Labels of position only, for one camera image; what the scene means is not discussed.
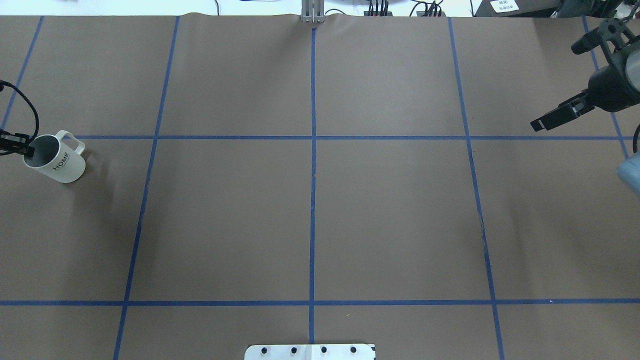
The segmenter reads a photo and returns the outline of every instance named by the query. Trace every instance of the blue grid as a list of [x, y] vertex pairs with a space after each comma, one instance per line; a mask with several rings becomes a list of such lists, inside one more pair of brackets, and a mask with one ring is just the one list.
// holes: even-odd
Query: blue grid
[[[33, 39], [29, 46], [20, 74], [16, 81], [16, 85], [20, 86], [22, 77], [26, 71], [31, 53], [36, 44], [38, 34], [42, 28], [44, 17], [40, 17], [38, 26], [36, 27]], [[464, 136], [321, 136], [316, 135], [316, 28], [311, 30], [311, 136], [224, 136], [224, 135], [160, 135], [160, 126], [162, 123], [162, 115], [164, 109], [164, 100], [168, 87], [173, 52], [177, 38], [180, 17], [175, 18], [172, 43], [167, 61], [167, 68], [164, 77], [164, 85], [161, 96], [161, 102], [158, 110], [156, 130], [153, 135], [79, 135], [80, 139], [96, 139], [96, 140], [153, 140], [152, 150], [150, 153], [149, 164], [147, 169], [147, 178], [145, 181], [143, 198], [140, 206], [140, 215], [138, 226], [136, 229], [136, 237], [129, 265], [129, 275], [125, 288], [125, 296], [122, 301], [101, 301], [101, 300], [0, 300], [0, 306], [108, 306], [121, 307], [122, 313], [120, 317], [120, 325], [118, 327], [118, 335], [113, 354], [113, 359], [118, 359], [120, 353], [120, 345], [124, 335], [124, 325], [127, 316], [128, 307], [154, 307], [154, 306], [182, 306], [182, 307], [225, 307], [225, 306], [308, 306], [309, 308], [309, 341], [314, 342], [314, 307], [315, 306], [491, 306], [493, 310], [493, 319], [496, 333], [496, 341], [500, 359], [504, 359], [504, 348], [502, 345], [502, 336], [500, 332], [500, 322], [498, 314], [498, 306], [511, 305], [554, 305], [554, 304], [640, 304], [640, 298], [597, 298], [597, 299], [496, 299], [495, 288], [493, 285], [493, 277], [491, 271], [491, 261], [489, 248], [486, 241], [486, 232], [484, 229], [484, 218], [482, 213], [482, 204], [480, 191], [477, 184], [476, 169], [473, 159], [472, 140], [602, 140], [617, 141], [622, 146], [625, 157], [628, 157], [624, 140], [631, 140], [631, 136], [622, 136], [620, 127], [615, 114], [611, 113], [612, 121], [616, 129], [617, 136], [474, 136], [469, 132], [467, 121], [467, 111], [464, 101], [464, 93], [462, 80], [460, 77], [460, 68], [458, 66], [458, 56], [456, 52], [456, 42], [454, 29], [451, 18], [448, 18], [449, 34], [451, 37], [451, 49], [454, 58], [454, 66], [456, 71], [456, 80], [458, 84], [458, 94], [460, 97], [460, 110], [465, 128]], [[588, 31], [586, 18], [582, 18], [583, 25]], [[595, 69], [598, 70], [598, 63], [594, 52], [591, 52]], [[12, 94], [10, 102], [5, 111], [2, 128], [6, 126], [8, 117], [11, 112], [15, 92]], [[140, 235], [142, 229], [142, 221], [145, 213], [148, 186], [152, 175], [157, 143], [159, 140], [310, 140], [312, 144], [312, 173], [310, 186], [310, 252], [309, 252], [309, 300], [247, 300], [247, 301], [135, 301], [129, 300], [131, 294], [131, 284], [134, 275], [136, 257], [138, 253], [138, 245], [140, 243]], [[474, 185], [474, 194], [476, 198], [476, 206], [482, 229], [482, 237], [484, 243], [484, 257], [486, 265], [486, 273], [488, 287], [490, 291], [490, 299], [477, 300], [316, 300], [314, 293], [315, 282], [315, 204], [316, 204], [316, 142], [318, 140], [464, 140], [467, 144], [467, 152], [469, 158], [470, 172]]]

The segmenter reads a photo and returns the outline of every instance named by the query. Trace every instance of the mug handle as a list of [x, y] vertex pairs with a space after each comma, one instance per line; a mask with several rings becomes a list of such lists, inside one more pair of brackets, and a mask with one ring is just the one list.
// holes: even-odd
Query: mug handle
[[56, 134], [56, 138], [59, 141], [62, 141], [62, 138], [64, 138], [65, 136], [69, 136], [71, 139], [73, 139], [75, 142], [77, 142], [78, 146], [76, 147], [76, 149], [74, 151], [76, 152], [76, 154], [82, 155], [82, 153], [84, 152], [84, 143], [82, 141], [76, 139], [76, 137], [72, 133], [69, 133], [67, 130], [60, 130]]

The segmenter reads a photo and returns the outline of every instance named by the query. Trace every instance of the white plate with holes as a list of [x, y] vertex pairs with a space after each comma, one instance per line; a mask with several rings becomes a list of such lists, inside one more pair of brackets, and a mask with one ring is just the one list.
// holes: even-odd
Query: white plate with holes
[[375, 360], [371, 344], [252, 345], [244, 360]]

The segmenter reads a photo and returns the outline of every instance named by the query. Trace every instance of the mug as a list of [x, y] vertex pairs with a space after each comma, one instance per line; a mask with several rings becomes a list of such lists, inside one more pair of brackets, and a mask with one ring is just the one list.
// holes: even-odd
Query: mug
[[[75, 150], [62, 142], [65, 136], [77, 143]], [[81, 156], [84, 143], [66, 130], [60, 130], [55, 135], [40, 135], [33, 139], [29, 146], [34, 148], [33, 157], [23, 156], [24, 164], [51, 179], [71, 183], [84, 173], [86, 163]]]

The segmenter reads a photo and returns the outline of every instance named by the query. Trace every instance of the sticker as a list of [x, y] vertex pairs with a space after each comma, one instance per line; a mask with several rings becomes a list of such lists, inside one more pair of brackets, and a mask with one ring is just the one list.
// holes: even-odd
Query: sticker
[[497, 13], [514, 12], [520, 9], [515, 0], [494, 0], [491, 2], [491, 6]]

